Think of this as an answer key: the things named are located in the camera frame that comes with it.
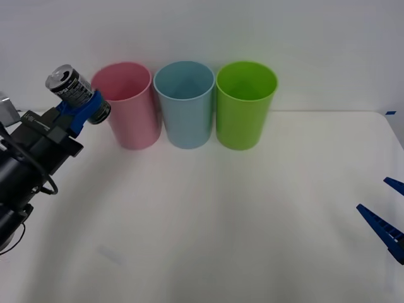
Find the can lid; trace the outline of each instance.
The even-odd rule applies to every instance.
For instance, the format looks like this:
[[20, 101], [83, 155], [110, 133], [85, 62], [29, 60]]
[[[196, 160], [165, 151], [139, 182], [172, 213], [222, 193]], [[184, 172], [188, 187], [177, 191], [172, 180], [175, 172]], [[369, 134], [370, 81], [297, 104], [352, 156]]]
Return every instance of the can lid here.
[[45, 86], [50, 90], [61, 86], [63, 83], [69, 80], [72, 72], [73, 68], [70, 64], [59, 66], [48, 76]]

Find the plastic cup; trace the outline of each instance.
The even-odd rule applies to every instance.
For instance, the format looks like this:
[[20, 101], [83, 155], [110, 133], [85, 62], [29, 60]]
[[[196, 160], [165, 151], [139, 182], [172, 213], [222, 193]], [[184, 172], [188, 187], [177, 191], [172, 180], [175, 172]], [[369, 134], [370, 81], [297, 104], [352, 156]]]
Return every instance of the plastic cup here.
[[169, 64], [154, 76], [167, 136], [176, 147], [196, 148], [209, 140], [214, 86], [213, 71], [192, 61]]
[[239, 61], [217, 75], [216, 131], [221, 144], [247, 150], [258, 143], [278, 80], [257, 62]]
[[160, 136], [151, 83], [150, 71], [135, 62], [106, 66], [93, 77], [92, 87], [111, 105], [109, 123], [122, 147], [141, 150]]

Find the soda can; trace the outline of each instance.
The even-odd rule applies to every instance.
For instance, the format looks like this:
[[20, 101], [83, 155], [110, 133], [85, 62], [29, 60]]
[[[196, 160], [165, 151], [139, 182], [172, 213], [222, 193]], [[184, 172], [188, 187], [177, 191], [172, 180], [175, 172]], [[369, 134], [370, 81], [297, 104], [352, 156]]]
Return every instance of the soda can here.
[[[70, 64], [55, 69], [46, 79], [45, 86], [74, 108], [85, 105], [95, 93], [89, 82]], [[108, 117], [110, 111], [111, 106], [103, 100], [100, 108], [88, 119], [88, 122], [101, 123]]]

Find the table surface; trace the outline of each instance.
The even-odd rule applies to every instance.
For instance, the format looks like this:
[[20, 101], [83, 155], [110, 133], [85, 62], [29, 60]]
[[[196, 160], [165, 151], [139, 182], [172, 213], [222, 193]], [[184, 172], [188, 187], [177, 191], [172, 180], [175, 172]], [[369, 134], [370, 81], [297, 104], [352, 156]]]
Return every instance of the table surface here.
[[107, 123], [38, 194], [0, 302], [401, 302], [404, 268], [355, 207], [404, 230], [404, 151], [373, 112], [270, 112], [260, 143], [195, 150]]

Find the white wall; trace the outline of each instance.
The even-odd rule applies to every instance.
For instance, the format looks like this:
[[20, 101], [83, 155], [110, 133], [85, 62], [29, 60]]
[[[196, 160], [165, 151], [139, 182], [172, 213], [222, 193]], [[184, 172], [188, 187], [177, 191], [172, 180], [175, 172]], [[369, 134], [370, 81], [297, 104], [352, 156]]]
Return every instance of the white wall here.
[[403, 0], [2, 0], [0, 90], [44, 109], [64, 63], [90, 78], [121, 60], [252, 59], [279, 77], [272, 109], [396, 110], [403, 14]]

